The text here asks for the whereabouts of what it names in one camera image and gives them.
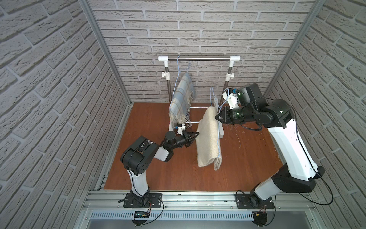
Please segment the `beige wool mat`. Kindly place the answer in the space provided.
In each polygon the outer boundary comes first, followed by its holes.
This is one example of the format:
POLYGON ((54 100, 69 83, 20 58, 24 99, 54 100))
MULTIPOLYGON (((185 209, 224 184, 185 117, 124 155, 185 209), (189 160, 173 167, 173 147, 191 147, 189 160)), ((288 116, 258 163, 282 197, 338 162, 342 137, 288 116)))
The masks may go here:
POLYGON ((199 121, 197 132, 199 136, 196 138, 197 162, 199 167, 206 167, 213 164, 215 171, 220 167, 215 167, 214 160, 217 157, 216 145, 216 128, 214 122, 215 107, 208 107, 203 118, 199 121))

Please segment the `blue plaid fringed scarf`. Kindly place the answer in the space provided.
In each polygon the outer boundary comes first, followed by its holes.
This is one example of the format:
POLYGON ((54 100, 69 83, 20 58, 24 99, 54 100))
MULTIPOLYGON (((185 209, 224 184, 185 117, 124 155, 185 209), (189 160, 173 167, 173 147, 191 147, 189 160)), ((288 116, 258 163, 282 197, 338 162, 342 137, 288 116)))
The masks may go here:
POLYGON ((189 111, 194 100, 195 90, 189 73, 185 73, 177 86, 169 106, 170 124, 190 123, 189 111))

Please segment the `blue wire hanger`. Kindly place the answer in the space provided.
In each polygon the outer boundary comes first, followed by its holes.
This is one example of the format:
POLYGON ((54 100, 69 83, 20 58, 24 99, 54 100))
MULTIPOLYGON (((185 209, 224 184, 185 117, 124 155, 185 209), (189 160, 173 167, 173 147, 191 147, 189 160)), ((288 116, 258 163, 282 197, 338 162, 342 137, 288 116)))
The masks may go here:
MULTIPOLYGON (((177 57, 177 60, 176 60, 176 63, 177 63, 177 67, 178 67, 178 75, 177 75, 177 78, 175 80, 175 83, 174 83, 174 89, 173 89, 173 98, 174 98, 174 95, 175 95, 175 91, 176 91, 176 87, 177 87, 177 82, 178 82, 178 79, 180 78, 180 74, 181 74, 181 68, 180 68, 180 64, 179 64, 179 58, 181 57, 181 55, 178 55, 177 57)), ((186 72, 189 71, 191 67, 191 62, 188 63, 187 67, 186 67, 186 72)))
POLYGON ((216 133, 215 133, 215 137, 216 137, 216 145, 217 145, 217 157, 215 158, 215 160, 213 161, 215 163, 215 167, 220 167, 221 165, 221 160, 222 160, 222 156, 221 156, 221 147, 220 147, 220 133, 221 133, 221 129, 222 129, 222 124, 221 122, 217 121, 215 119, 215 116, 217 115, 217 110, 219 109, 219 103, 218 103, 218 98, 214 95, 214 90, 211 87, 210 88, 210 103, 212 105, 212 101, 213 101, 213 105, 216 109, 216 113, 214 114, 213 118, 214 118, 214 122, 215 122, 215 128, 216 128, 216 133))

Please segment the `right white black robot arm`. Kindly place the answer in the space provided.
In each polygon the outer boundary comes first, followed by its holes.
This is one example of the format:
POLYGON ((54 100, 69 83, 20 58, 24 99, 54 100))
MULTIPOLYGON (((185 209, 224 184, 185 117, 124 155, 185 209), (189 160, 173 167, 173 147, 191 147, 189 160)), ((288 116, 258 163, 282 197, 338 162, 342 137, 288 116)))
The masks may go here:
POLYGON ((325 169, 316 164, 301 139, 294 108, 285 100, 264 97, 256 83, 227 88, 222 97, 228 106, 220 106, 216 120, 227 125, 255 122, 256 131, 268 129, 285 161, 272 177, 250 191, 249 203, 258 208, 281 192, 300 195, 312 192, 325 169))

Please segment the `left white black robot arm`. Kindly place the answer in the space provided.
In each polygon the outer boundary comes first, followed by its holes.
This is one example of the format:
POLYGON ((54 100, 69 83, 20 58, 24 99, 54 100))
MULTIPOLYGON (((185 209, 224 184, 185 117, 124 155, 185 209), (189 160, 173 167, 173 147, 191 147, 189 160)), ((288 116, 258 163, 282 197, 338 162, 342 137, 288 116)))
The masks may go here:
POLYGON ((153 159, 169 162, 174 149, 189 147, 198 136, 198 132, 184 130, 181 135, 176 135, 174 131, 169 131, 160 145, 144 136, 137 138, 121 156, 121 162, 130 176, 132 199, 143 206, 148 203, 150 188, 146 171, 153 159))

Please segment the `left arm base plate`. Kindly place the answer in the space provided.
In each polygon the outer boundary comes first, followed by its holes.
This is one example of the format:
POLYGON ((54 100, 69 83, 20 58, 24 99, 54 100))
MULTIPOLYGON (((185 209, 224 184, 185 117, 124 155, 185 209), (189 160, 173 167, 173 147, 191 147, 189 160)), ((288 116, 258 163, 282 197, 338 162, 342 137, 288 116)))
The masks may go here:
POLYGON ((147 193, 143 197, 133 192, 127 193, 124 198, 124 208, 152 208, 159 209, 162 205, 162 193, 147 193))

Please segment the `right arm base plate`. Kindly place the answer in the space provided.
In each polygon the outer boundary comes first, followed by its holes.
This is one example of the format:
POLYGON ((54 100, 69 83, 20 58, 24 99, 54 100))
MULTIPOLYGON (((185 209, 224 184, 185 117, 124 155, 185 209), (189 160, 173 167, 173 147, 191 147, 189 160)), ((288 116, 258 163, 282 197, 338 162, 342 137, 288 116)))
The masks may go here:
POLYGON ((238 190, 234 196, 238 209, 275 209, 275 203, 272 198, 261 200, 255 193, 244 193, 241 190, 238 190))

